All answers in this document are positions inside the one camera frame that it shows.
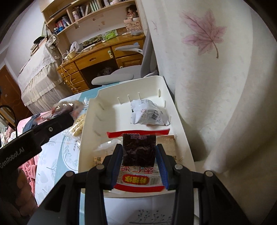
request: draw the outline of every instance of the white storage bin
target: white storage bin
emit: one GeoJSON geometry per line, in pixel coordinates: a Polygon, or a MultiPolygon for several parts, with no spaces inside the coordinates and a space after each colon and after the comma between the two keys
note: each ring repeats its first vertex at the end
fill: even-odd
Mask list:
{"type": "MultiPolygon", "coordinates": [[[[126,130],[163,130],[170,128],[169,135],[175,136],[177,155],[180,163],[195,171],[188,141],[177,110],[161,76],[131,80],[98,91],[96,98],[89,101],[83,128],[78,172],[90,170],[95,166],[93,150],[110,139],[106,132],[126,130]],[[134,99],[149,99],[159,107],[165,107],[169,115],[169,126],[131,124],[131,104],[134,99]]],[[[104,193],[105,197],[145,197],[169,193],[132,193],[113,190],[104,193]]]]}

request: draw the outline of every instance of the pink maple leaf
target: pink maple leaf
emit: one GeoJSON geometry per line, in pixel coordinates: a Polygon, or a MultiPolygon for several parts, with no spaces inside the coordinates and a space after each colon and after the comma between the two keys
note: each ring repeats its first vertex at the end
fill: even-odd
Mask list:
{"type": "Polygon", "coordinates": [[[198,55],[205,52],[210,53],[216,48],[218,58],[218,49],[216,43],[222,43],[222,36],[225,34],[227,27],[217,27],[214,14],[209,9],[203,18],[199,18],[189,12],[183,12],[181,15],[183,22],[188,25],[195,34],[182,38],[182,42],[188,45],[198,46],[198,55]]]}

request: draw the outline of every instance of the black package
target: black package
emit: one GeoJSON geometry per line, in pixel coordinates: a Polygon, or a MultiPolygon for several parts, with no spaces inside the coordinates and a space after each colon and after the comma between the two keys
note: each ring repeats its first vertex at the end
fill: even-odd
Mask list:
{"type": "Polygon", "coordinates": [[[124,134],[122,165],[153,167],[155,146],[155,135],[124,134]]]}

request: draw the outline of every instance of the doll with brown hair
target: doll with brown hair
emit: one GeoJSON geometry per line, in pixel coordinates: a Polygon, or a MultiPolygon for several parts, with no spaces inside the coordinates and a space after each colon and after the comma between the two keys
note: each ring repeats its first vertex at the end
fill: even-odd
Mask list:
{"type": "Polygon", "coordinates": [[[126,8],[126,13],[127,13],[127,19],[133,19],[139,16],[137,7],[134,4],[126,8]]]}

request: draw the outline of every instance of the wooden bookshelf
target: wooden bookshelf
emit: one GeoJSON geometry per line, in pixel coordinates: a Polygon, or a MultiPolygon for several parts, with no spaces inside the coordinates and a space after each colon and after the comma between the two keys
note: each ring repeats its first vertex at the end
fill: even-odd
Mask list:
{"type": "Polygon", "coordinates": [[[104,12],[111,11],[113,9],[123,7],[123,6],[128,6],[131,4],[135,4],[135,0],[127,0],[123,2],[119,2],[110,6],[100,8],[97,11],[91,12],[90,14],[78,19],[74,20],[72,12],[74,11],[74,8],[77,6],[84,6],[87,5],[91,0],[42,0],[40,3],[40,10],[44,16],[46,25],[48,28],[54,33],[54,28],[56,27],[56,22],[63,16],[68,16],[70,19],[71,24],[64,28],[61,32],[59,32],[57,35],[60,39],[60,42],[58,44],[58,49],[61,54],[65,53],[66,50],[69,50],[70,48],[70,42],[68,40],[68,37],[66,35],[66,31],[72,29],[72,28],[78,28],[81,26],[81,23],[88,20],[92,19],[96,15],[99,15],[104,12]]]}

